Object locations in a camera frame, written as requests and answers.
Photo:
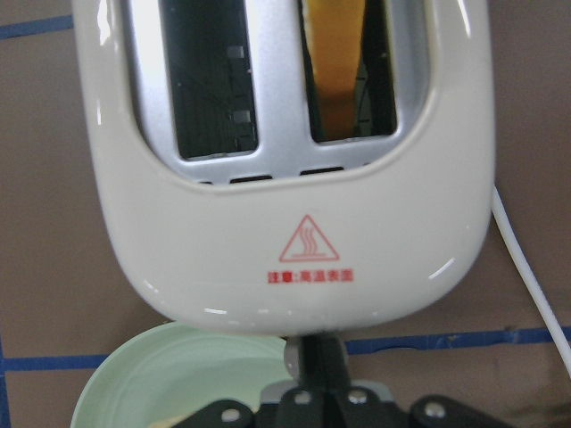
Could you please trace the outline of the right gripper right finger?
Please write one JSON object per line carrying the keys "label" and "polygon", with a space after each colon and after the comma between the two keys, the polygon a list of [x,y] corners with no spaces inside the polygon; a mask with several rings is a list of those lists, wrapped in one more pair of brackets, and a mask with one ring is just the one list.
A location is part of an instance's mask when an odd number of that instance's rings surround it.
{"label": "right gripper right finger", "polygon": [[357,384],[348,374],[345,347],[329,338],[329,425],[331,427],[506,427],[486,413],[442,395],[417,399],[408,410]]}

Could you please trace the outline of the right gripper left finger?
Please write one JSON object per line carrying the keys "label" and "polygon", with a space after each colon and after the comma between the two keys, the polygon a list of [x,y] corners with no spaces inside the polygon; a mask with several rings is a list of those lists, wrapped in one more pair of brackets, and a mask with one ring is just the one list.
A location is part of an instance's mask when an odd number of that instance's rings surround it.
{"label": "right gripper left finger", "polygon": [[177,427],[320,427],[325,422],[329,385],[326,349],[331,336],[304,336],[287,350],[295,351],[298,378],[262,389],[256,411],[243,402],[220,399],[199,409]]}

